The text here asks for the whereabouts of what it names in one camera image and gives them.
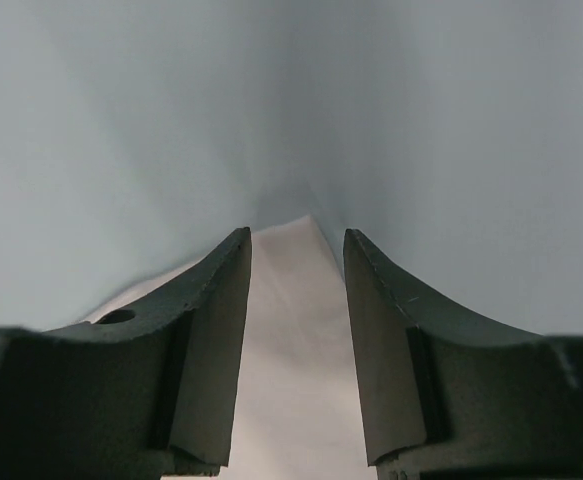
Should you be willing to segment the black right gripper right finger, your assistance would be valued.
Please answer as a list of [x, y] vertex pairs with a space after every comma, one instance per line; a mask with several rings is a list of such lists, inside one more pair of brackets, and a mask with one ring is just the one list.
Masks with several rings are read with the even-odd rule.
[[346, 231], [366, 456], [381, 479], [583, 479], [583, 335], [480, 315]]

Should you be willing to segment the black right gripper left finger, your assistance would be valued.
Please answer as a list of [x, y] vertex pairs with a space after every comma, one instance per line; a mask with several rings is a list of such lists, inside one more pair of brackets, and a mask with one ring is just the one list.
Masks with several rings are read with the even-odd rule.
[[230, 457], [251, 258], [239, 228], [96, 322], [0, 327], [0, 479], [217, 475]]

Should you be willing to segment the white t-shirt with red print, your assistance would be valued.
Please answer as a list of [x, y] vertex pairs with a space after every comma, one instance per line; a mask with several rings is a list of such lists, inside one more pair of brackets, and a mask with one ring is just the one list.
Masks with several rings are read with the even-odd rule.
[[374, 479], [345, 286], [315, 220], [252, 235], [232, 447], [223, 479]]

